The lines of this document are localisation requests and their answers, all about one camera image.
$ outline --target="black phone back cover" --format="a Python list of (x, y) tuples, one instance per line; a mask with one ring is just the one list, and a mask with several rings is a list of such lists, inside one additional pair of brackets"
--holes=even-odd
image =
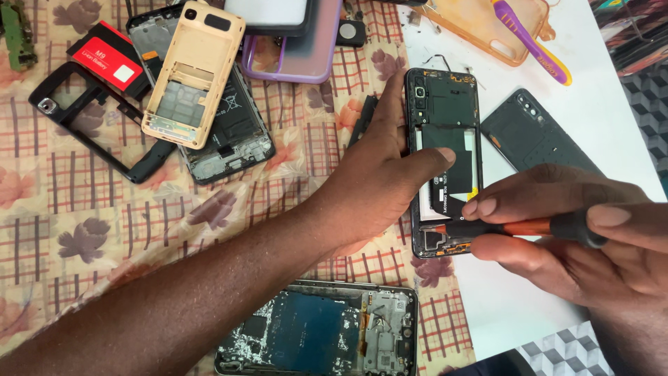
[(555, 163), (603, 175), (526, 89), (517, 90), (482, 122), (482, 133), (517, 171)]

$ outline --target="fingernail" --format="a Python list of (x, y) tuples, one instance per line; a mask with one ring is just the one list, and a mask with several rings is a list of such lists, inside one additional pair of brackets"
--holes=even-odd
[(618, 207), (596, 205), (587, 211), (587, 217), (595, 226), (615, 227), (627, 222), (631, 213)]
[(496, 209), (496, 199), (487, 199), (478, 204), (478, 211), (482, 215), (490, 215)]
[(452, 149), (449, 148), (438, 148), (438, 151), (443, 154), (443, 156), (448, 160), (448, 162), (454, 162), (457, 159), (457, 155)]
[(470, 217), (473, 213), (476, 212), (476, 209), (478, 208), (478, 200), (471, 200), (464, 205), (462, 208), (462, 214), (464, 214), (464, 217)]

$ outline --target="toothbrush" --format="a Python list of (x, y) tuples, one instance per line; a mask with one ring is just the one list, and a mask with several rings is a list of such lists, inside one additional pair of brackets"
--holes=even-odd
[(568, 68), (556, 56), (543, 47), (524, 28), (520, 20), (505, 0), (491, 0), (496, 17), (526, 46), (529, 52), (538, 60), (538, 63), (550, 76), (563, 84), (569, 86), (573, 82)]

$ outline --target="battery label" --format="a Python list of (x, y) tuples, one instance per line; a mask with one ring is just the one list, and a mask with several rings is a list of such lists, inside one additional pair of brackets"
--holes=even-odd
[(98, 37), (92, 37), (72, 58), (121, 90), (143, 72), (138, 64)]

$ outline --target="tablecloth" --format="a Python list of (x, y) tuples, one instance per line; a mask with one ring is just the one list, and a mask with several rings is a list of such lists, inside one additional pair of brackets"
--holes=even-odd
[[(275, 157), (197, 186), (178, 153), (147, 182), (133, 185), (27, 102), (92, 25), (104, 20), (126, 33), (125, 1), (26, 1), (39, 63), (14, 72), (5, 43), (0, 46), (0, 354), (114, 285), (289, 210), (327, 179), (345, 154), (366, 96), (380, 95), (385, 81), (407, 68), (395, 5), (350, 3), (364, 14), (367, 43), (336, 47), (327, 82), (248, 80)], [(131, 5), (138, 14), (166, 4)], [(82, 88), (77, 80), (67, 85), (68, 92)], [(128, 100), (141, 110), (148, 97)], [(77, 127), (128, 164), (155, 142), (111, 105), (89, 105)], [(404, 215), (359, 253), (323, 262), (305, 277), (415, 288), (418, 373), (437, 375), (475, 356), (452, 261), (415, 258), (409, 223)], [(190, 374), (213, 375), (212, 355)]]

